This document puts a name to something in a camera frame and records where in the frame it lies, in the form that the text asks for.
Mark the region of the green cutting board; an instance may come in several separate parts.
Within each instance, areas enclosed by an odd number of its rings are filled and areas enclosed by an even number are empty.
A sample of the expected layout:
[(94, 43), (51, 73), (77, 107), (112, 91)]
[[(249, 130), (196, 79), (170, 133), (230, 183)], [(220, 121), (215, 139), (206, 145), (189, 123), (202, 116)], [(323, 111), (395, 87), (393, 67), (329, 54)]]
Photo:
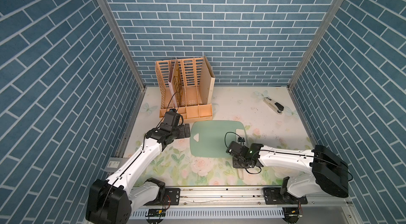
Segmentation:
[(246, 138), (244, 125), (232, 120), (195, 122), (190, 132), (190, 152), (194, 157), (230, 158), (226, 153), (230, 142)]

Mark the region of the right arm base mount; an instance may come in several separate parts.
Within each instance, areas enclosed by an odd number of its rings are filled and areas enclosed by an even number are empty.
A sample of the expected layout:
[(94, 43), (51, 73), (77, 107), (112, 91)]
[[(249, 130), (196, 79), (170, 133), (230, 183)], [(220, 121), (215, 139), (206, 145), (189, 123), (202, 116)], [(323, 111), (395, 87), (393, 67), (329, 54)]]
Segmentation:
[(267, 187), (263, 188), (264, 200), (266, 205), (306, 205), (306, 197), (296, 198), (288, 192), (281, 192), (281, 188)]

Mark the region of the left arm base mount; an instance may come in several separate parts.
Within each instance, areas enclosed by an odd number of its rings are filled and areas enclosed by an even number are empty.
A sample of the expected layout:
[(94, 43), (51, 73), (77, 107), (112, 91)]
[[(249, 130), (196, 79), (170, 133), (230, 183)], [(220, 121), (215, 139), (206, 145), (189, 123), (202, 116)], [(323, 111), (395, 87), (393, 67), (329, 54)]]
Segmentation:
[(160, 190), (157, 197), (144, 204), (144, 206), (178, 206), (180, 200), (180, 188), (165, 188)]

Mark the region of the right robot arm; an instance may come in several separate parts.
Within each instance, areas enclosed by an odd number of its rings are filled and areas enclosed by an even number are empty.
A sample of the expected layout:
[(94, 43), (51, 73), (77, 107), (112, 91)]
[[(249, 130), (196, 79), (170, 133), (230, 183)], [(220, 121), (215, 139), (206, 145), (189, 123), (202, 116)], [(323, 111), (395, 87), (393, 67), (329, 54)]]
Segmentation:
[(325, 192), (337, 198), (348, 197), (348, 183), (353, 178), (348, 165), (330, 149), (316, 145), (312, 150), (283, 150), (254, 143), (249, 147), (236, 141), (229, 143), (226, 153), (236, 169), (279, 167), (300, 171), (286, 176), (280, 189), (266, 188), (266, 199), (293, 204), (309, 194)]

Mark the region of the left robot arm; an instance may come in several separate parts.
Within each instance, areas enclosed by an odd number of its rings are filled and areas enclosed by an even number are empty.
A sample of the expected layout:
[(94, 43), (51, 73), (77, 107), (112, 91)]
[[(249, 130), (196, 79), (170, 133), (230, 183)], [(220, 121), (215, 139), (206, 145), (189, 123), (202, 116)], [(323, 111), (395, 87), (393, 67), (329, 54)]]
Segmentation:
[(161, 124), (148, 131), (142, 146), (106, 180), (96, 180), (89, 189), (85, 218), (93, 224), (125, 224), (131, 213), (144, 205), (169, 206), (163, 181), (149, 178), (140, 187), (136, 181), (150, 163), (176, 139), (190, 136), (189, 125)]

